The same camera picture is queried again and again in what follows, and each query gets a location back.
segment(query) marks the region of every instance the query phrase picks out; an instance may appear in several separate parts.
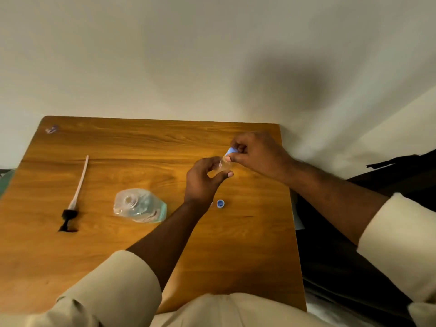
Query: sleeve cuff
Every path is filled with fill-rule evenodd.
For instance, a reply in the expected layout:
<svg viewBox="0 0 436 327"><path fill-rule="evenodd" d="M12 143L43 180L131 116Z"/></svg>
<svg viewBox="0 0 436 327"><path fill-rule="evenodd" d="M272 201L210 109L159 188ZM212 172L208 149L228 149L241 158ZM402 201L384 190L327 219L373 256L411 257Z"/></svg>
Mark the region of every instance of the sleeve cuff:
<svg viewBox="0 0 436 327"><path fill-rule="evenodd" d="M357 252L414 302L436 293L436 213L395 193L362 234Z"/></svg>
<svg viewBox="0 0 436 327"><path fill-rule="evenodd" d="M162 300L156 275L141 258L117 251L68 289L105 327L149 326Z"/></svg>

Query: person's right forearm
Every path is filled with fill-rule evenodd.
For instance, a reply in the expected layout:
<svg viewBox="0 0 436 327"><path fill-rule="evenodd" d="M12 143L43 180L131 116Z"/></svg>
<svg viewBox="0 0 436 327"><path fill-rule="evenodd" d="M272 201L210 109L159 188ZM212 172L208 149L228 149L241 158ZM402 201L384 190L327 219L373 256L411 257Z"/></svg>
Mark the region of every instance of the person's right forearm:
<svg viewBox="0 0 436 327"><path fill-rule="evenodd" d="M356 245L388 197L292 160L283 182Z"/></svg>

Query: blue flip-top cap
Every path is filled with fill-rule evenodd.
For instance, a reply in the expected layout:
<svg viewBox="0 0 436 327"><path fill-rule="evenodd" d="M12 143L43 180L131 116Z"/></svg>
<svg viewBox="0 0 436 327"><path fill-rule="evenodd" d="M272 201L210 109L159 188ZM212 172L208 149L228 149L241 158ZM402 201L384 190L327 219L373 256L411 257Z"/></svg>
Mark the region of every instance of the blue flip-top cap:
<svg viewBox="0 0 436 327"><path fill-rule="evenodd" d="M235 149L235 148L233 148L233 147L230 147L230 148L227 150L225 156L227 156L228 154L231 154L231 153L237 153L237 152L238 152L237 149Z"/></svg>

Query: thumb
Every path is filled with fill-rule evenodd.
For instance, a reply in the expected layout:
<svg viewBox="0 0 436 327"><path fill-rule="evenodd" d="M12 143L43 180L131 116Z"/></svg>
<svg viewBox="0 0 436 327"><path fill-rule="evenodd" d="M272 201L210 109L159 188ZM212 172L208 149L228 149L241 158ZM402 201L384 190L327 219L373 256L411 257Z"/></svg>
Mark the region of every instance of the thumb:
<svg viewBox="0 0 436 327"><path fill-rule="evenodd" d="M215 177L212 178L212 182L218 188L219 185L221 185L224 180L226 180L227 178L230 178L231 176L233 176L233 171L230 171L230 170L221 171L220 173L215 175Z"/></svg>
<svg viewBox="0 0 436 327"><path fill-rule="evenodd" d="M230 153L226 157L230 157L230 160L234 163L245 165L248 155L243 153Z"/></svg>

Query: wooden tabletop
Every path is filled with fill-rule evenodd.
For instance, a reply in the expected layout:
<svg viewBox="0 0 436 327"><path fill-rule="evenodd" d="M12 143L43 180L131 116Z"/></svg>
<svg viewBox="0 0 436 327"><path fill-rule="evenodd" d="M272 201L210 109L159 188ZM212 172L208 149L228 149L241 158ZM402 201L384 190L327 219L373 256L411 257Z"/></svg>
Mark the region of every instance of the wooden tabletop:
<svg viewBox="0 0 436 327"><path fill-rule="evenodd" d="M53 125L58 130L47 134ZM0 312L49 309L114 251L156 226L114 215L117 192L149 189L169 215L183 202L193 163L224 155L236 133L253 130L281 142L276 124L44 117L0 199ZM79 231L58 232L86 155L74 221ZM205 293L233 292L306 309L288 188L240 165L232 170L195 227L160 312Z"/></svg>

